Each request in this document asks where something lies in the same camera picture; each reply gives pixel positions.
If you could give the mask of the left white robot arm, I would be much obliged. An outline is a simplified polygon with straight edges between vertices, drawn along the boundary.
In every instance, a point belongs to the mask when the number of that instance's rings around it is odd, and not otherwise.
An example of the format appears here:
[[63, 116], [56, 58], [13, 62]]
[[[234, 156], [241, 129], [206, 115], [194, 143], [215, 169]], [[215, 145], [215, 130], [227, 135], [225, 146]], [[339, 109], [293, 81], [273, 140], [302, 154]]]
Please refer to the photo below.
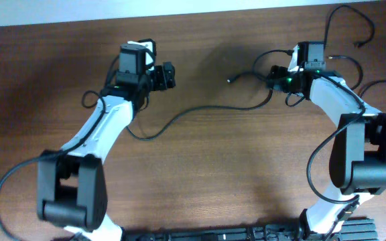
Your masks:
[[103, 164], [149, 94], [173, 88], [175, 68], [155, 63], [152, 39], [122, 44], [93, 113], [59, 151], [44, 151], [38, 163], [37, 215], [74, 234], [74, 240], [121, 240], [122, 227], [107, 214]]

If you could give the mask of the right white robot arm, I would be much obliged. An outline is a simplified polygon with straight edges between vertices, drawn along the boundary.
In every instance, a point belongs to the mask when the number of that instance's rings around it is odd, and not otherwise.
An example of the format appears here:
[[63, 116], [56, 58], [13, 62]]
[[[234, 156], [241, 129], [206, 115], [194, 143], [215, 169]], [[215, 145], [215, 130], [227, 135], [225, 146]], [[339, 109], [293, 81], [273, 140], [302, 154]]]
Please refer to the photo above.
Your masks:
[[[324, 47], [324, 42], [298, 43], [288, 52], [289, 66], [273, 66], [268, 77], [270, 88], [311, 101], [336, 126], [308, 159], [306, 178], [318, 201], [300, 216], [297, 237], [302, 240], [329, 240], [354, 210], [386, 190], [386, 113], [368, 105], [337, 72], [326, 70]], [[331, 183], [320, 193], [312, 163], [329, 142]]]

